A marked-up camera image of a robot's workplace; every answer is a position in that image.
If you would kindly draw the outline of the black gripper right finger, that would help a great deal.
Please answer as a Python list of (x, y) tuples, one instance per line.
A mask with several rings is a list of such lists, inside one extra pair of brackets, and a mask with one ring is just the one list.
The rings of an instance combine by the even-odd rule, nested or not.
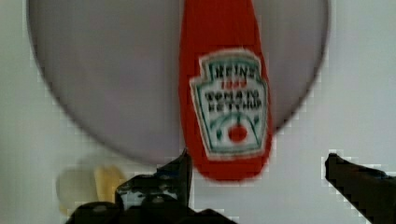
[(395, 224), (395, 177), (330, 153), (325, 178), (371, 224)]

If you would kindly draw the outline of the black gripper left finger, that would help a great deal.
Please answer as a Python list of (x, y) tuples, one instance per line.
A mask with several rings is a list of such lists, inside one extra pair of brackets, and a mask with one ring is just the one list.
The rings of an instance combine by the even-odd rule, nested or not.
[(85, 203), (64, 224), (237, 224), (226, 216), (189, 207), (191, 156), (179, 157), (152, 175), (137, 175), (115, 190), (115, 201)]

